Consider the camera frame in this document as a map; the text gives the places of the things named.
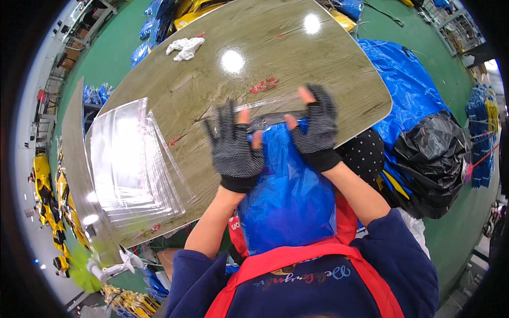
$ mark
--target person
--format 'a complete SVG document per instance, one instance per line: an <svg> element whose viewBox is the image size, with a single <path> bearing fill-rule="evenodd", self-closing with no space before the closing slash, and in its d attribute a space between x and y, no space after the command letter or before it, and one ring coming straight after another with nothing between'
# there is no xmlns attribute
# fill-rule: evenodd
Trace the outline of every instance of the person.
<svg viewBox="0 0 509 318"><path fill-rule="evenodd" d="M249 145L248 110L235 124L229 101L218 111L216 130L204 124L221 182L184 249L175 253L166 317L433 317L439 301L436 269L399 212L345 164L362 159L334 151L334 99L316 84L299 88L299 95L308 108L307 132L291 115L285 119L300 156L349 205L336 217L338 235L249 256L237 273L225 274L227 255L216 257L225 226L263 168L261 132ZM352 220L348 211L368 235L354 239L343 231L342 222Z"/></svg>

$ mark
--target white rag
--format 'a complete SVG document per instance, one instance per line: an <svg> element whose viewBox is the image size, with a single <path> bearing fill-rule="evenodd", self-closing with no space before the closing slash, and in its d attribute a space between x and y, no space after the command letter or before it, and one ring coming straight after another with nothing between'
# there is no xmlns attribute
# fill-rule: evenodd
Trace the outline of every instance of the white rag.
<svg viewBox="0 0 509 318"><path fill-rule="evenodd" d="M169 55L173 50L180 50L179 54L173 58L174 61L190 60L194 57L194 52L205 42L204 38L180 39L174 41L166 49L166 55Z"/></svg>

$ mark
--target gray striped glove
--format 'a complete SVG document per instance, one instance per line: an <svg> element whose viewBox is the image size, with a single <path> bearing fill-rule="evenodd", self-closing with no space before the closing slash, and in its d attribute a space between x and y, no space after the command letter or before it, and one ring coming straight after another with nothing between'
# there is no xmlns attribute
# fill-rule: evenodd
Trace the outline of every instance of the gray striped glove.
<svg viewBox="0 0 509 318"><path fill-rule="evenodd" d="M235 101L228 100L225 107L217 108L215 117L215 129L207 119L204 130L212 147L212 163L221 175L221 186L247 193L255 187L264 165L261 143L259 148L252 148L247 141L248 124L235 124Z"/></svg>
<svg viewBox="0 0 509 318"><path fill-rule="evenodd" d="M307 132L304 133L297 125L290 130L290 134L302 158L317 172L324 172L332 169L342 160L341 156L334 151L337 134L337 105L332 95L323 86L308 83L306 88L316 99L315 102L307 104L309 113Z"/></svg>

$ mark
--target red apron strap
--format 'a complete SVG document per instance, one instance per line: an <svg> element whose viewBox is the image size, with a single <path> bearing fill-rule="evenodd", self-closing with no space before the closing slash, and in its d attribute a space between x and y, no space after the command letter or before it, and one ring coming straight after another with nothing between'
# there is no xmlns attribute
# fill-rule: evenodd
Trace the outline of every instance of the red apron strap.
<svg viewBox="0 0 509 318"><path fill-rule="evenodd" d="M375 269L362 258L357 249L339 244L337 241L336 243L319 242L301 247L279 247L260 255L248 257L239 271L231 276L226 287L214 299L205 317L226 317L238 285L282 267L330 254L341 254L350 259L360 278L375 298L383 318L404 317L398 301L390 291L389 285L378 275Z"/></svg>
<svg viewBox="0 0 509 318"><path fill-rule="evenodd" d="M336 237L348 245L357 233L357 216L342 194L336 194Z"/></svg>

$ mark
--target polka dot fabric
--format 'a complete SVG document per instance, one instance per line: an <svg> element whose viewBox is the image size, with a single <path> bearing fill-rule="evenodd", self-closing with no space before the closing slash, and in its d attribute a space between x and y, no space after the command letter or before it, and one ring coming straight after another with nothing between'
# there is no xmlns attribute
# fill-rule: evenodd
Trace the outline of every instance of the polka dot fabric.
<svg viewBox="0 0 509 318"><path fill-rule="evenodd" d="M343 162L348 168L370 186L378 189L376 179L384 165L383 148L384 143L380 135L369 128L338 147L336 152L343 157Z"/></svg>

